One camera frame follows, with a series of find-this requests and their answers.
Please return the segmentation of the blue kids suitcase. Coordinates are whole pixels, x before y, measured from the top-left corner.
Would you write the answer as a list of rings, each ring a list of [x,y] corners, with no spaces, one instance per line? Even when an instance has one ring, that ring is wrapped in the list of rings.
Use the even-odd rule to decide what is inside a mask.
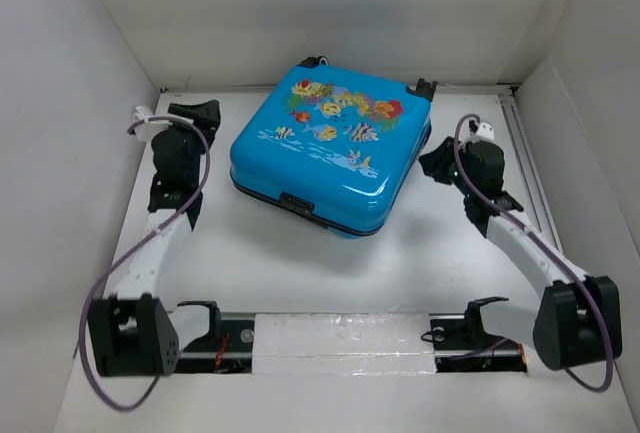
[[[377,233],[432,131],[437,82],[294,66],[230,148],[238,190],[351,237]]]

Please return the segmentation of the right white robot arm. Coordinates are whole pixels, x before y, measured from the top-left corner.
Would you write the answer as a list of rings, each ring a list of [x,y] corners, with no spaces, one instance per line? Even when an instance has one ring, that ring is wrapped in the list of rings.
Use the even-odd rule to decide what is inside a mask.
[[[608,370],[622,353],[619,289],[592,276],[542,238],[523,206],[504,190],[505,158],[493,142],[446,138],[420,156],[423,173],[455,186],[467,219],[501,250],[540,300],[536,309],[493,296],[467,304],[455,335],[469,349],[510,340],[532,346],[552,371],[602,362]]]

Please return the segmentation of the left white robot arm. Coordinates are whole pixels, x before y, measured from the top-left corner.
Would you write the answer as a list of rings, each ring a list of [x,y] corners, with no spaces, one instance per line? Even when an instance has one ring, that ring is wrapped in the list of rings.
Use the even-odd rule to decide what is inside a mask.
[[[167,115],[139,117],[130,128],[150,143],[155,173],[145,236],[125,254],[126,274],[106,297],[88,306],[91,345],[102,377],[168,376],[189,345],[208,350],[222,340],[216,302],[190,300],[167,310],[160,298],[172,260],[199,218],[220,124],[220,104],[210,100],[172,103]]]

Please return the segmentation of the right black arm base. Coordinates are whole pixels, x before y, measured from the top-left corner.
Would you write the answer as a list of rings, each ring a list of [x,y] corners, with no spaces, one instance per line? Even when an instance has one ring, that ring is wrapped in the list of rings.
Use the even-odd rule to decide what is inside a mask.
[[[420,339],[433,346],[437,373],[526,373],[523,347],[485,331],[482,311],[508,299],[500,296],[472,300],[463,313],[430,316]]]

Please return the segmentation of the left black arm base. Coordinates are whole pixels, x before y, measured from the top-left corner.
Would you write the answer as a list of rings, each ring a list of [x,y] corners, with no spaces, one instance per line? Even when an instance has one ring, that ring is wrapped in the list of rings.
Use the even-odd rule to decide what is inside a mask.
[[[176,374],[249,374],[252,372],[253,313],[222,313],[215,301],[188,301],[179,307],[205,307],[209,331],[181,347]]]

